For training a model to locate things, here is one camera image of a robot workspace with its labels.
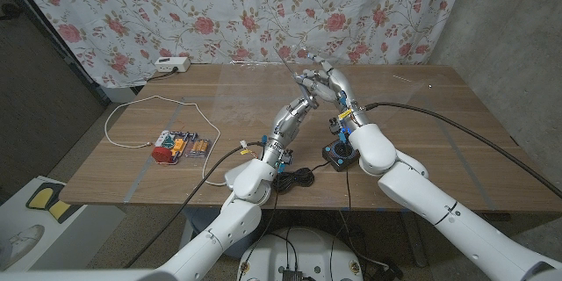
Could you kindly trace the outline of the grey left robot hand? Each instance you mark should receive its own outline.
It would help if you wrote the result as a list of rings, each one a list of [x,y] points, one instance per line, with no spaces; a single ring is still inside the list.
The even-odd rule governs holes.
[[[298,97],[284,106],[273,120],[272,130],[264,146],[262,160],[277,168],[281,156],[299,133],[299,126],[306,115],[318,107],[315,99]]]

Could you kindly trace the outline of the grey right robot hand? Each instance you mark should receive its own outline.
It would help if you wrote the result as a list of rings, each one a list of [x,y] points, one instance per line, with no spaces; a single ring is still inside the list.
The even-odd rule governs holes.
[[[365,110],[358,104],[344,73],[318,55],[308,53],[307,57],[319,63],[321,70],[305,69],[302,74],[292,75],[295,82],[304,88],[305,94],[332,103],[339,112],[338,120],[349,133],[369,125]]]

